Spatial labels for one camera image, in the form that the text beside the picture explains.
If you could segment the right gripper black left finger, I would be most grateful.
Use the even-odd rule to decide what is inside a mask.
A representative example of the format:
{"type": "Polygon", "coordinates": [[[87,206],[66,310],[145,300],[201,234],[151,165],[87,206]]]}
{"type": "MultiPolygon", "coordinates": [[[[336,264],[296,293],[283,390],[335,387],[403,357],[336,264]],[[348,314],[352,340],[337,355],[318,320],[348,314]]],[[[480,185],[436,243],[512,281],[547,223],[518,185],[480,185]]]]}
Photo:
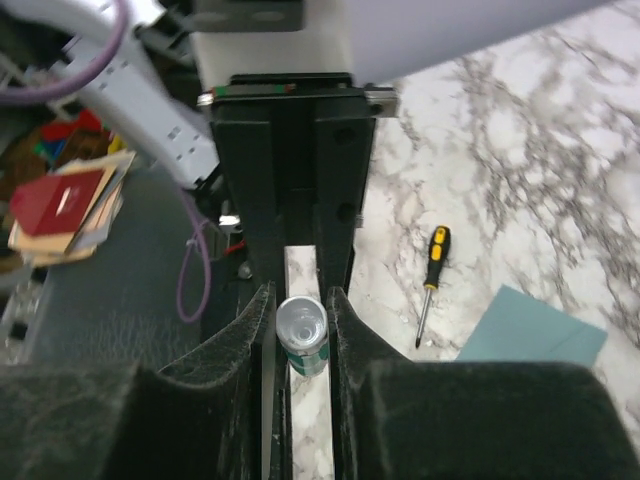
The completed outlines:
{"type": "Polygon", "coordinates": [[[130,365],[1,371],[5,479],[265,479],[276,292],[258,288],[206,342],[153,371],[130,365]]]}

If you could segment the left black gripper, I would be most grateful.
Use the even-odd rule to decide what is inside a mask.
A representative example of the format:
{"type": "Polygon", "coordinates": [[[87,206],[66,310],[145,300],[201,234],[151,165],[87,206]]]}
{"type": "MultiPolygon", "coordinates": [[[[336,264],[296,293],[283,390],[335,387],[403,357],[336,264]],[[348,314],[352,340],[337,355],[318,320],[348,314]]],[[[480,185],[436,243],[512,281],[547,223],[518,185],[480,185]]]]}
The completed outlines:
{"type": "Polygon", "coordinates": [[[320,295],[349,288],[356,217],[363,203],[376,126],[397,115],[398,94],[388,86],[358,86],[346,72],[234,75],[197,97],[212,130],[224,179],[243,226],[253,275],[286,296],[284,236],[276,208],[272,128],[264,107],[300,115],[321,100],[315,114],[316,193],[314,236],[320,295]]]}

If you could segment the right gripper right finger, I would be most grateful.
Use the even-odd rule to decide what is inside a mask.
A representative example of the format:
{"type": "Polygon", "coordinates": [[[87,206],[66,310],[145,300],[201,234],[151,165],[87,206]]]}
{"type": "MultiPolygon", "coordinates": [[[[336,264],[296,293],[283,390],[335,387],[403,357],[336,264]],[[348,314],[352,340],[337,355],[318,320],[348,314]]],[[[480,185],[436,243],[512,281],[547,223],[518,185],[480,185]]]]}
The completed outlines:
{"type": "Polygon", "coordinates": [[[605,387],[570,363],[414,362],[326,296],[339,479],[635,479],[605,387]]]}

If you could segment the green white glue stick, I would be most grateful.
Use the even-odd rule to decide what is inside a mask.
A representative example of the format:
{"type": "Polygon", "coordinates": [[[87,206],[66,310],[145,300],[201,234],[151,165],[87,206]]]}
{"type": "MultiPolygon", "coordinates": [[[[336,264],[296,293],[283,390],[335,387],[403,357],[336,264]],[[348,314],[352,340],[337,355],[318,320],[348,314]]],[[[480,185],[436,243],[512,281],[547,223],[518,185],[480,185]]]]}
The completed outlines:
{"type": "Polygon", "coordinates": [[[308,296],[286,299],[276,312],[276,334],[292,368],[300,375],[320,374],[328,363],[328,318],[325,307],[308,296]]]}

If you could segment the teal envelope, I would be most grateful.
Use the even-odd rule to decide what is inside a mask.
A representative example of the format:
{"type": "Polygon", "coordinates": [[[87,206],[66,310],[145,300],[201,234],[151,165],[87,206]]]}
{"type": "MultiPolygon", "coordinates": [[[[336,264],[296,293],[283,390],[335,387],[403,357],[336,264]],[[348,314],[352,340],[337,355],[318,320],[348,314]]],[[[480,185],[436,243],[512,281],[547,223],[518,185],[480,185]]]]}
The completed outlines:
{"type": "Polygon", "coordinates": [[[591,367],[606,331],[508,286],[501,287],[457,359],[463,362],[569,362],[591,367]]]}

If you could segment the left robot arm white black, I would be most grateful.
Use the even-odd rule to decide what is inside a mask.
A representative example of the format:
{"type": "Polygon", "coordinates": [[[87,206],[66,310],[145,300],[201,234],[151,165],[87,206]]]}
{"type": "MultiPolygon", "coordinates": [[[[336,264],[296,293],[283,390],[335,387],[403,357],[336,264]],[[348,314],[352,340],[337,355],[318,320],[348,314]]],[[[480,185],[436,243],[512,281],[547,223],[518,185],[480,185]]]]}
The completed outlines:
{"type": "Polygon", "coordinates": [[[370,2],[38,1],[16,12],[68,33],[63,78],[199,207],[238,216],[254,274],[285,284],[285,250],[312,245],[322,293],[347,288],[374,131],[397,107],[357,48],[370,2]]]}

